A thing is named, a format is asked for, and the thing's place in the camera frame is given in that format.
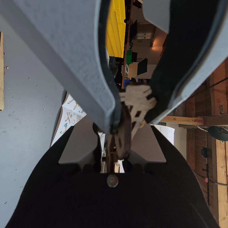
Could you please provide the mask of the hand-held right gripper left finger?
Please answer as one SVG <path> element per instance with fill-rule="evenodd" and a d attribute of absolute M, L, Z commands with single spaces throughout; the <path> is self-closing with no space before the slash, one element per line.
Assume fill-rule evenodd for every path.
<path fill-rule="evenodd" d="M 85 116 L 73 128 L 59 164 L 77 164 L 82 170 L 90 165 L 95 172 L 101 172 L 101 158 L 105 134 L 98 132 L 99 127 Z"/>

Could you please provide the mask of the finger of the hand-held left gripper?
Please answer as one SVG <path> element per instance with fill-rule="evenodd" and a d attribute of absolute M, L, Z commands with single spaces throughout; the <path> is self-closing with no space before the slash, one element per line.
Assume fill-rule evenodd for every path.
<path fill-rule="evenodd" d="M 0 15 L 107 134 L 121 117 L 106 59 L 110 0 L 1 0 Z"/>
<path fill-rule="evenodd" d="M 142 10 L 168 34 L 150 80 L 157 104 L 145 115 L 148 124 L 157 124 L 227 58 L 228 1 L 144 0 Z"/>

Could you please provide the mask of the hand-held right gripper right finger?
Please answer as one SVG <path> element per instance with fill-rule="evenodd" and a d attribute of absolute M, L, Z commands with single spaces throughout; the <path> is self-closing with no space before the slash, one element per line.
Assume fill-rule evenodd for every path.
<path fill-rule="evenodd" d="M 150 124 L 138 129 L 132 141 L 130 153 L 123 161 L 124 172 L 130 172 L 135 164 L 139 164 L 142 171 L 148 164 L 166 163 L 166 158 L 155 137 Z"/>

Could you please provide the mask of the wooden model assembly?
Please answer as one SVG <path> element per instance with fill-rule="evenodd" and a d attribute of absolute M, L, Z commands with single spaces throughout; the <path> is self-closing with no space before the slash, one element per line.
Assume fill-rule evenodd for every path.
<path fill-rule="evenodd" d="M 151 87 L 143 84 L 128 85 L 125 91 L 119 93 L 120 122 L 115 132 L 107 135 L 106 157 L 102 158 L 107 165 L 107 173 L 115 171 L 115 163 L 118 160 L 129 157 L 134 135 L 144 121 L 147 112 L 157 104 L 151 94 Z"/>

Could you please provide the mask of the printed instruction sheet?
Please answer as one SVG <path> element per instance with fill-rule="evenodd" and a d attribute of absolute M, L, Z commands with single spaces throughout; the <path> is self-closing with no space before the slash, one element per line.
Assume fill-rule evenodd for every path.
<path fill-rule="evenodd" d="M 163 126 L 163 125 L 154 125 L 156 129 L 161 132 L 161 134 L 172 144 L 174 145 L 174 133 L 175 129 L 168 127 L 168 126 Z"/>

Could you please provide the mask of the instruction booklet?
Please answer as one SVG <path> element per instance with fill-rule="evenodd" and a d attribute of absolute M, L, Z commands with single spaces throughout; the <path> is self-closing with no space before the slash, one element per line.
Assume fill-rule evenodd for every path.
<path fill-rule="evenodd" d="M 78 123 L 84 116 L 85 111 L 79 106 L 78 102 L 67 93 L 61 106 L 60 116 L 53 135 L 51 146 L 71 127 Z"/>

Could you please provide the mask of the yellow plastic bin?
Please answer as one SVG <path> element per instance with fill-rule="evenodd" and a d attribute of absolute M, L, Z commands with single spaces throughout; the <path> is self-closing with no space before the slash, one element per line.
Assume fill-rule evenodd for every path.
<path fill-rule="evenodd" d="M 111 0 L 106 25 L 106 49 L 111 57 L 123 58 L 125 39 L 124 0 Z"/>

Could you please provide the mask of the thin wooden stick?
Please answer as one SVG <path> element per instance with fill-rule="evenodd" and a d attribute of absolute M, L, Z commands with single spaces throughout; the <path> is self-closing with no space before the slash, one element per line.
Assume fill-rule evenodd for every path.
<path fill-rule="evenodd" d="M 0 111 L 4 110 L 4 46 L 3 33 L 0 32 Z"/>

